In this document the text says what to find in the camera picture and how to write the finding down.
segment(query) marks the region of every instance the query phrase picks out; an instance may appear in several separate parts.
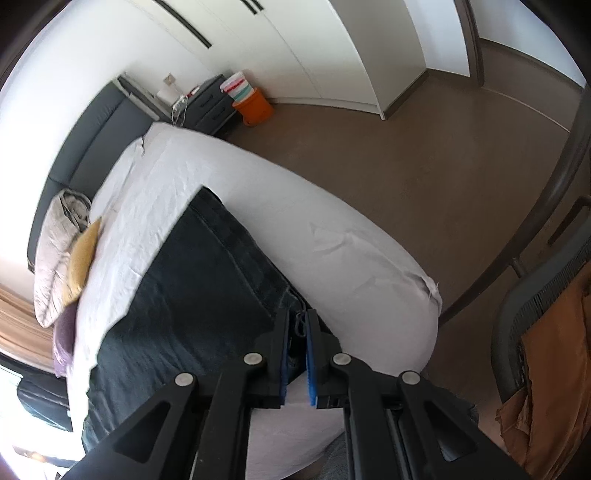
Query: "black handle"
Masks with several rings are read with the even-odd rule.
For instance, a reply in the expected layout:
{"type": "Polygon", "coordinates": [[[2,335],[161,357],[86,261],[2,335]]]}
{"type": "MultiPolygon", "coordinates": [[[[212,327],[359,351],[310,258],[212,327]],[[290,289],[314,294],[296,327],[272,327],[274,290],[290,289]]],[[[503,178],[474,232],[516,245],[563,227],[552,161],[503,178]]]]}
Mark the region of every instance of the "black handle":
{"type": "Polygon", "coordinates": [[[226,111],[226,105],[224,105],[224,107],[217,113],[217,115],[214,115],[212,117],[212,120],[217,120],[218,118],[220,118],[222,116],[222,114],[226,111]]]}
{"type": "Polygon", "coordinates": [[[182,25],[189,30],[197,39],[205,46],[205,48],[211,48],[212,43],[206,39],[194,26],[192,26],[180,13],[178,13],[173,7],[171,7],[164,0],[154,0],[158,5],[164,8],[169,14],[176,18],[182,25]]]}
{"type": "Polygon", "coordinates": [[[261,12],[265,9],[265,7],[263,7],[258,0],[252,0],[252,3],[254,3],[255,7],[257,7],[261,12]]]}
{"type": "Polygon", "coordinates": [[[240,1],[246,6],[246,8],[248,8],[251,11],[252,15],[256,15],[256,10],[253,8],[253,6],[250,3],[248,3],[248,1],[246,1],[246,0],[240,0],[240,1]]]}
{"type": "Polygon", "coordinates": [[[203,103],[201,103],[199,106],[200,106],[201,108],[203,108],[204,106],[206,106],[206,105],[209,103],[209,101],[210,101],[212,98],[213,98],[213,94],[212,94],[212,93],[210,93],[210,94],[209,94],[209,97],[207,97],[207,100],[205,100],[205,101],[204,101],[203,103]]]}

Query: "window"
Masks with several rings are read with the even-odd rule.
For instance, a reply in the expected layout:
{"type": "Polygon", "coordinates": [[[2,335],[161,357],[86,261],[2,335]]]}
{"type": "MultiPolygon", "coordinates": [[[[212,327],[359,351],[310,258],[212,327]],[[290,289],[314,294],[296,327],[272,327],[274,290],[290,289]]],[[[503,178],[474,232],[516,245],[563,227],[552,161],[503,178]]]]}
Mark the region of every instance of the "window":
{"type": "Polygon", "coordinates": [[[0,453],[19,478],[27,480],[54,480],[56,473],[66,469],[43,463],[23,455],[35,452],[67,460],[84,456],[79,435],[49,426],[28,413],[17,398],[21,376],[0,366],[0,453]]]}

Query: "brown jacket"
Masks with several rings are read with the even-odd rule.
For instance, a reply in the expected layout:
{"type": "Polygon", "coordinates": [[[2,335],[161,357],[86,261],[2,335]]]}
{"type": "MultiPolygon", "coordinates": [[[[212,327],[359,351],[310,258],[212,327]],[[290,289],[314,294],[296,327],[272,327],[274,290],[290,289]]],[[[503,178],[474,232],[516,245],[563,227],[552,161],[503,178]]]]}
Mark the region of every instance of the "brown jacket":
{"type": "Polygon", "coordinates": [[[522,335],[528,382],[497,412],[509,454],[534,480],[557,478],[591,427],[590,279],[591,262],[522,335]]]}

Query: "blue gripper pad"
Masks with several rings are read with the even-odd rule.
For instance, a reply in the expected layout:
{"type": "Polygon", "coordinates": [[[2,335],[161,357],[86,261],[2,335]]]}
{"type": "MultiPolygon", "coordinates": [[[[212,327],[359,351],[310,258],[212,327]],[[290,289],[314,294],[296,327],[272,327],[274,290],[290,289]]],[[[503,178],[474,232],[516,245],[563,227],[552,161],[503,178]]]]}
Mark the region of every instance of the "blue gripper pad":
{"type": "Polygon", "coordinates": [[[310,334],[309,322],[306,322],[306,370],[308,372],[308,395],[310,396],[310,405],[315,407],[318,402],[316,366],[314,364],[314,354],[312,353],[312,335],[310,334]]]}
{"type": "Polygon", "coordinates": [[[281,397],[281,405],[285,405],[285,396],[287,395],[287,381],[289,380],[289,370],[287,368],[287,350],[288,350],[288,341],[289,341],[289,323],[285,326],[285,332],[283,334],[283,353],[281,355],[281,389],[280,389],[280,397],[281,397]]]}

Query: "orange bucket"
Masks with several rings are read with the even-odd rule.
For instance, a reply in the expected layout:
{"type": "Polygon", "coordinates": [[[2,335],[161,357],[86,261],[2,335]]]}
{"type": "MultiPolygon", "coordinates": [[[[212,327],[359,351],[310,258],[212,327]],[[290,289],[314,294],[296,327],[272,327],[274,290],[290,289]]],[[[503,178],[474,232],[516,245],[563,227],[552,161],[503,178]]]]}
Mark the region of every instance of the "orange bucket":
{"type": "Polygon", "coordinates": [[[244,124],[248,127],[263,123],[275,112],[258,88],[242,102],[234,102],[232,106],[242,114],[244,124]]]}

